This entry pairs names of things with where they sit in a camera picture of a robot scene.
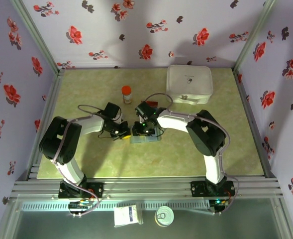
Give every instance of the bottle cap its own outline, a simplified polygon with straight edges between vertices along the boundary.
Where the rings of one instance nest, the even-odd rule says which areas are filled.
[[[125,96],[131,94],[131,87],[130,86],[123,86],[122,87],[122,94],[124,94]]]

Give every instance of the green table surface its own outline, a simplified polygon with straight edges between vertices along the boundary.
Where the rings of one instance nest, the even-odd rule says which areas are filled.
[[[73,119],[85,116],[87,114],[78,110],[77,105],[88,104],[104,109],[108,102],[112,102],[122,108],[124,119],[133,125],[138,121],[134,108],[140,101],[150,94],[165,92],[166,73],[166,68],[67,70],[53,117]],[[231,144],[223,155],[225,171],[231,175],[263,175],[231,69],[212,68],[211,73],[213,95],[207,104],[173,104],[171,109],[184,113],[208,110],[231,137]],[[132,88],[133,102],[129,105],[122,101],[121,87],[124,85]],[[159,107],[169,104],[164,96],[154,96],[150,100],[158,101]],[[129,139],[99,139],[98,134],[81,136],[75,154],[79,167],[88,178],[205,175],[203,155],[185,132],[167,129],[161,141],[137,144],[130,144]],[[37,178],[61,176],[43,156]]]

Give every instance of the white wall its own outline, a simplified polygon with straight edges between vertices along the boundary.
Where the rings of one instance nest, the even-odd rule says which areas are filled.
[[[284,38],[283,29],[289,35]],[[268,32],[275,35],[271,43]],[[265,42],[264,53],[255,61],[253,52]],[[250,100],[256,123],[293,218],[293,0],[279,0],[241,66],[242,85]],[[267,99],[263,95],[268,91]]]

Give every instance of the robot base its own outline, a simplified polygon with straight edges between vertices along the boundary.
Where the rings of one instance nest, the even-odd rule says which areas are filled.
[[[235,195],[233,181],[227,181],[224,177],[220,183],[213,184],[208,180],[191,182],[192,197],[227,197]]]

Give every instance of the white box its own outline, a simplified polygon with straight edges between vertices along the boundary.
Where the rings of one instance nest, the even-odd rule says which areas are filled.
[[[206,66],[169,66],[166,94],[173,98],[174,103],[206,104],[212,95],[210,69]]]

